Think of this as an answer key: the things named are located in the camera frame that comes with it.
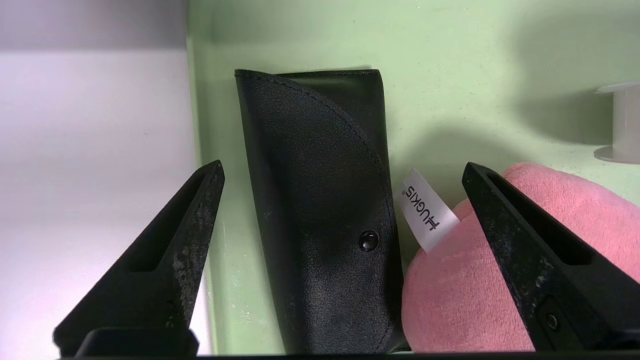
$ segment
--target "white plastic spool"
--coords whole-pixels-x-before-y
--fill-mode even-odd
[[[640,164],[640,82],[603,86],[597,94],[613,94],[613,145],[596,150],[594,156]]]

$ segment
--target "white wall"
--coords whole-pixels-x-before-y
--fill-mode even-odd
[[[0,358],[57,357],[54,327],[195,169],[185,44],[180,1],[0,1]]]

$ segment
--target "screw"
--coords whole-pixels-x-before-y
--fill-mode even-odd
[[[558,319],[552,313],[547,314],[547,325],[549,325],[549,329],[553,331],[557,331],[558,327],[560,327]]]

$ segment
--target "black leather glasses case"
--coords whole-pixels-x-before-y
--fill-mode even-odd
[[[404,345],[380,73],[237,70],[236,83],[287,353]]]

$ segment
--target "white fabric tag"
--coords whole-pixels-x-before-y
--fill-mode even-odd
[[[395,199],[424,251],[431,250],[460,220],[414,168]]]

